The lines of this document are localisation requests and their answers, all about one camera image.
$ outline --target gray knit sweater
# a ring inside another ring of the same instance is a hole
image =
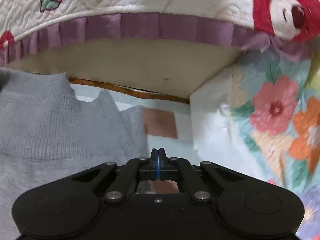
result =
[[[76,99],[65,74],[0,68],[0,239],[19,236],[11,217],[24,191],[106,161],[147,156],[140,106],[119,112],[110,93]]]

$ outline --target white quilted fabric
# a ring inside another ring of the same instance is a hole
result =
[[[15,41],[52,25],[77,17],[108,13],[160,12],[231,21],[254,28],[252,16],[253,0],[62,0],[58,8],[40,11],[40,0],[0,0],[0,35],[11,31]],[[274,26],[282,26],[283,16],[273,17]],[[291,40],[300,30],[293,23],[275,33]]]

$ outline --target screw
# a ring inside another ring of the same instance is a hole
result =
[[[195,197],[197,199],[207,199],[207,198],[210,197],[210,194],[208,192],[206,192],[206,191],[197,191],[195,193]]]
[[[119,191],[110,191],[107,193],[108,199],[119,199],[121,197],[122,197],[122,194]]]
[[[154,203],[162,203],[162,199],[161,198],[156,198],[155,200],[154,200]]]

